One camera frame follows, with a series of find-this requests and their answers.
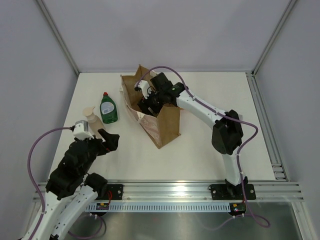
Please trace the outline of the beige pump bottle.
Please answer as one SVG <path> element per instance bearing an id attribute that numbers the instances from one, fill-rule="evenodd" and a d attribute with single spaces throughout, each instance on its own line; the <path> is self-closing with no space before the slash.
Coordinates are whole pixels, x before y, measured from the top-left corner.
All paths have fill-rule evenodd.
<path id="1" fill-rule="evenodd" d="M 83 109 L 82 114 L 86 117 L 88 125 L 96 137 L 101 137 L 98 130 L 105 129 L 105 126 L 101 119 L 94 113 L 95 106 L 86 107 Z"/>

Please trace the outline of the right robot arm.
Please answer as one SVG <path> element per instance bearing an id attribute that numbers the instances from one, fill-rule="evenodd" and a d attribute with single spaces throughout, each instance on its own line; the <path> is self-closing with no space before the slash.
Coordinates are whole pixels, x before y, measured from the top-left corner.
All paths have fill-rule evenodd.
<path id="1" fill-rule="evenodd" d="M 223 111 L 197 99 L 184 81 L 173 84 L 162 72 L 150 81 L 140 79 L 134 89 L 142 93 L 138 106 L 144 114 L 158 114 L 169 104 L 190 112 L 211 129 L 211 144 L 221 154 L 226 172 L 222 191 L 232 199 L 241 199 L 245 191 L 242 184 L 248 180 L 242 176 L 237 162 L 237 151 L 244 136 L 238 113 Z"/>

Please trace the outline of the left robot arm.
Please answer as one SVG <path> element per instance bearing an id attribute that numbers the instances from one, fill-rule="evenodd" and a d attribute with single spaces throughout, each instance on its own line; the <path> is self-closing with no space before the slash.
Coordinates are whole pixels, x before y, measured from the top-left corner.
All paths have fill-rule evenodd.
<path id="1" fill-rule="evenodd" d="M 98 130 L 101 138 L 84 130 L 76 133 L 75 126 L 70 130 L 74 142 L 50 174 L 45 193 L 33 182 L 41 208 L 25 233 L 25 240 L 62 240 L 91 202 L 104 197 L 108 202 L 113 199 L 107 179 L 88 171 L 97 157 L 117 150 L 120 136 L 104 129 Z"/>

